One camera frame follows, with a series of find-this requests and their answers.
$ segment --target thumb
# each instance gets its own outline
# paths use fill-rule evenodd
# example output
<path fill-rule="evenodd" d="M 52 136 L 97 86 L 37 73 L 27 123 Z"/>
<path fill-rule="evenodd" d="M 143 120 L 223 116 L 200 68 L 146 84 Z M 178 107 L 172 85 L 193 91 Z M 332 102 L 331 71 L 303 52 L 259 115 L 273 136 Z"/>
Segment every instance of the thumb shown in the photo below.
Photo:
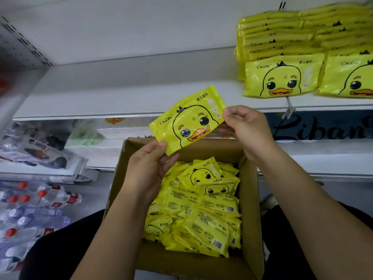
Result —
<path fill-rule="evenodd" d="M 229 108 L 225 108 L 223 111 L 223 117 L 225 119 L 225 122 L 228 126 L 231 128 L 236 129 L 238 127 L 238 124 L 240 123 L 240 120 L 236 118 L 236 116 L 232 113 L 232 111 Z"/>
<path fill-rule="evenodd" d="M 162 155 L 165 154 L 167 148 L 167 142 L 164 140 L 161 140 L 156 148 L 149 153 L 149 156 L 151 157 L 152 160 L 158 161 L 162 157 Z"/>

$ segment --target hand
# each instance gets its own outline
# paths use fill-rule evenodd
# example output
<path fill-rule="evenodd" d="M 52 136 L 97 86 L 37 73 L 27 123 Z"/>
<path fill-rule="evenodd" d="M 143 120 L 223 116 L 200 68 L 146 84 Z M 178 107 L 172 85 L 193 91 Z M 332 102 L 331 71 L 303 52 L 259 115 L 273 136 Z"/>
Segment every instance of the hand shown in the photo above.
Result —
<path fill-rule="evenodd" d="M 223 116 L 225 123 L 219 126 L 218 131 L 223 136 L 238 139 L 248 159 L 256 161 L 277 147 L 262 112 L 238 105 L 224 109 Z"/>
<path fill-rule="evenodd" d="M 128 162 L 121 191 L 149 206 L 159 194 L 165 173 L 179 159 L 179 154 L 165 155 L 167 143 L 153 140 L 136 151 Z"/>

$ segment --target open cardboard box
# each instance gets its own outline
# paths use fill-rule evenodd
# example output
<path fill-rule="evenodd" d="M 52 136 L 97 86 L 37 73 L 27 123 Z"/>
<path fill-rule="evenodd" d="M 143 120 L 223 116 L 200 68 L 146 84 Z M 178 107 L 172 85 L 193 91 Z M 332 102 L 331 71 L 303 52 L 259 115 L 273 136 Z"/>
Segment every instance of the open cardboard box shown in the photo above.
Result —
<path fill-rule="evenodd" d="M 106 211 L 112 205 L 123 185 L 128 160 L 152 138 L 129 138 L 124 143 L 115 177 L 110 190 Z M 197 253 L 172 252 L 161 243 L 143 240 L 137 269 L 188 279 L 261 279 L 264 273 L 264 254 L 261 236 L 257 169 L 246 159 L 237 140 L 199 140 L 179 151 L 180 161 L 208 159 L 233 163 L 240 169 L 240 185 L 236 196 L 240 199 L 242 214 L 242 250 L 230 250 L 229 258 L 206 256 Z"/>

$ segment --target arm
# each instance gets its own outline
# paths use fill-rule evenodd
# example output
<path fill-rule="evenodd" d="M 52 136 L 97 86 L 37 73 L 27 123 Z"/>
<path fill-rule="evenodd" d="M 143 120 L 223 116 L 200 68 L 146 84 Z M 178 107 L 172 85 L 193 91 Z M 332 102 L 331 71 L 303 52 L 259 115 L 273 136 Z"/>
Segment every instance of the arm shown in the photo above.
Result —
<path fill-rule="evenodd" d="M 129 160 L 122 189 L 71 280 L 133 279 L 149 205 L 178 155 L 165 155 L 165 141 L 152 141 Z"/>
<path fill-rule="evenodd" d="M 369 279 L 373 231 L 331 198 L 274 142 L 263 113 L 225 109 L 220 132 L 233 136 L 262 171 L 318 279 Z"/>

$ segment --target black pants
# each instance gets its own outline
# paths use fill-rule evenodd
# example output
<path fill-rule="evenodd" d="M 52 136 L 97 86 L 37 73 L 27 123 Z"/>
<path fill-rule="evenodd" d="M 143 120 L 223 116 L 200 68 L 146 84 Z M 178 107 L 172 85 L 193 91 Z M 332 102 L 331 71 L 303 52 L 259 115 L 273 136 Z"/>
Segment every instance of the black pants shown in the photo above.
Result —
<path fill-rule="evenodd" d="M 342 205 L 373 230 L 373 218 Z M 26 256 L 19 280 L 69 280 L 101 225 L 103 214 L 103 210 L 98 211 L 38 240 Z M 264 214 L 262 232 L 270 251 L 263 280 L 316 279 L 280 206 Z"/>

